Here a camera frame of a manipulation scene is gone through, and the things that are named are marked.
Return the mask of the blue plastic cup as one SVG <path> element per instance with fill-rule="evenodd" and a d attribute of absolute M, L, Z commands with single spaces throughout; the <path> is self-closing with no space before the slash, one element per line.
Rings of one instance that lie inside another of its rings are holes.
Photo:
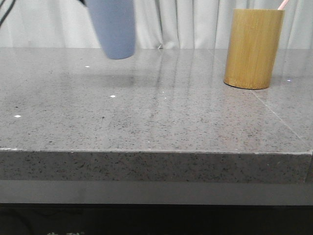
<path fill-rule="evenodd" d="M 135 51 L 135 15 L 132 0 L 86 0 L 98 41 L 110 59 L 125 59 Z"/>

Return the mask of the pink chopstick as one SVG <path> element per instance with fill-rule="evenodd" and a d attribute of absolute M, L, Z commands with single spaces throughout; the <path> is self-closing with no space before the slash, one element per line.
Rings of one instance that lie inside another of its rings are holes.
<path fill-rule="evenodd" d="M 288 4 L 289 0 L 283 0 L 279 5 L 277 10 L 284 10 L 285 6 Z"/>

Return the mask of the white curtain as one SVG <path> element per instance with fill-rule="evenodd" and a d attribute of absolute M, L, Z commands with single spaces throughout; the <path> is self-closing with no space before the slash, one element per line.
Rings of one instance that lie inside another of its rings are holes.
<path fill-rule="evenodd" d="M 279 0 L 137 0 L 139 48 L 225 49 L 234 9 L 277 9 Z M 88 9 L 77 0 L 4 1 L 2 47 L 99 48 Z M 285 7 L 279 47 L 313 47 L 313 3 Z"/>

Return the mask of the bamboo cylinder holder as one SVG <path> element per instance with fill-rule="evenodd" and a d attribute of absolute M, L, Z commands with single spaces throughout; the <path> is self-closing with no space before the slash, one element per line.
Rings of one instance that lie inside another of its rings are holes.
<path fill-rule="evenodd" d="M 283 10 L 234 9 L 224 83 L 260 90 L 270 85 Z"/>

